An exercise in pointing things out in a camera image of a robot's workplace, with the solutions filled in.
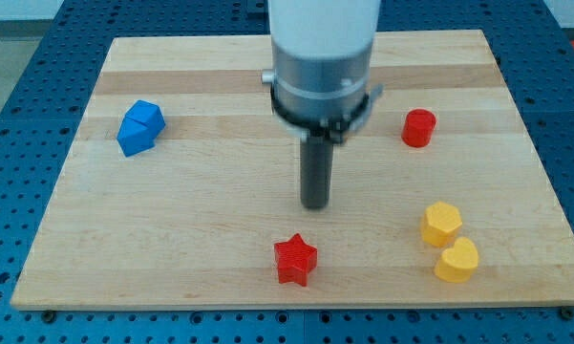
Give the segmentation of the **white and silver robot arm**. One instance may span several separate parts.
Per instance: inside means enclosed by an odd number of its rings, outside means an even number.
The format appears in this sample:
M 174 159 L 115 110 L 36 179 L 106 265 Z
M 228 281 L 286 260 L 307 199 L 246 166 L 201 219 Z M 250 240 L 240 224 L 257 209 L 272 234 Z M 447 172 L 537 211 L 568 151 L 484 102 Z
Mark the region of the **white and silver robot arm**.
M 342 144 L 382 93 L 367 91 L 380 0 L 269 0 L 274 114 L 301 140 Z

